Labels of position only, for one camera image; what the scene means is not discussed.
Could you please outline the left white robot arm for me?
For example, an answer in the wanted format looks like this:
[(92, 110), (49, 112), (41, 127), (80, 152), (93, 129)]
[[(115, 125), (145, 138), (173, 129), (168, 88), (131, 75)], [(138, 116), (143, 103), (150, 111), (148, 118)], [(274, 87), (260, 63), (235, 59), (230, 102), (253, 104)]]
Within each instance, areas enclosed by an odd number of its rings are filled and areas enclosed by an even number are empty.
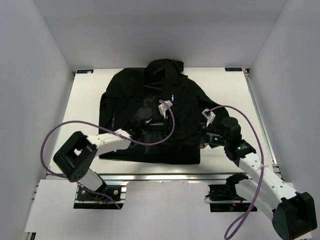
[(175, 130), (175, 117), (170, 101), (162, 101), (158, 106), (160, 115), (165, 120), (169, 112), (172, 120), (171, 132), (158, 142), (146, 143), (138, 138), (147, 132), (147, 125), (152, 121), (152, 111), (142, 107), (125, 127), (112, 131), (100, 126), (103, 134), (85, 135), (74, 132), (53, 156), (53, 161), (71, 183), (78, 183), (86, 188), (90, 196), (99, 200), (105, 196), (107, 185), (92, 169), (94, 158), (119, 150), (127, 150), (135, 145), (155, 146), (167, 141)]

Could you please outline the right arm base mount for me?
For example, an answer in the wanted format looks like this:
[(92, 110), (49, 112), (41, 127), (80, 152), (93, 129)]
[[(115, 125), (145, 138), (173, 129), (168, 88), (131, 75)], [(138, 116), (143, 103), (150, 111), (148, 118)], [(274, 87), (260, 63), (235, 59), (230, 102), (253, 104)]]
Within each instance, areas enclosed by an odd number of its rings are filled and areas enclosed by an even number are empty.
[(209, 185), (209, 192), (205, 196), (209, 199), (211, 213), (244, 213), (250, 203), (236, 193), (236, 184), (248, 180), (244, 173), (236, 173), (226, 179), (224, 184)]

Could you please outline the black jacket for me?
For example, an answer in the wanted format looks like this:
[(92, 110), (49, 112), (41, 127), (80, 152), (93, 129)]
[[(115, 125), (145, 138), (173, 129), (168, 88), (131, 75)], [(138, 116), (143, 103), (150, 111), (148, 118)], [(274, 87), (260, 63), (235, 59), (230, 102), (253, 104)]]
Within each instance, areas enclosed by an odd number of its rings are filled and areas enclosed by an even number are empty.
[(206, 122), (203, 110), (215, 114), (211, 129), (220, 129), (228, 111), (213, 100), (183, 73), (184, 64), (171, 59), (152, 61), (147, 67), (125, 68), (115, 74), (99, 103), (99, 125), (116, 131), (133, 119), (140, 108), (152, 111), (152, 122), (163, 116), (161, 101), (171, 101), (169, 117), (175, 125), (169, 128), (170, 138), (163, 131), (147, 132), (138, 144), (125, 150), (102, 154), (101, 159), (172, 165), (197, 165), (200, 157), (200, 128)]

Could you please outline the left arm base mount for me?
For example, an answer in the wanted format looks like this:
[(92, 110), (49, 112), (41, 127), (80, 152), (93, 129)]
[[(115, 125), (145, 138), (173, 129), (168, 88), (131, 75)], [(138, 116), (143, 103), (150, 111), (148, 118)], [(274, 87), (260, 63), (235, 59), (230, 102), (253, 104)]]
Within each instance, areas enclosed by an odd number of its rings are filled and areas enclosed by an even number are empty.
[(100, 193), (88, 191), (78, 185), (73, 208), (81, 210), (120, 210), (126, 199), (128, 182), (107, 181), (105, 190)]

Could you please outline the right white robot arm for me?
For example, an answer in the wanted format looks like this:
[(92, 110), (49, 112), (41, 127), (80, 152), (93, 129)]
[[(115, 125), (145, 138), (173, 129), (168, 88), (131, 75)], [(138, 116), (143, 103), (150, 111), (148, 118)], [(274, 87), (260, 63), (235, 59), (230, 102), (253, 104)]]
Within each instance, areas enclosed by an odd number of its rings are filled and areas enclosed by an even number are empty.
[(200, 127), (200, 146), (222, 146), (226, 157), (242, 171), (226, 179), (224, 186), (210, 191), (211, 201), (244, 199), (261, 211), (283, 240), (297, 239), (318, 227), (315, 202), (285, 183), (256, 150), (242, 138), (241, 126), (234, 117), (222, 120), (222, 129)]

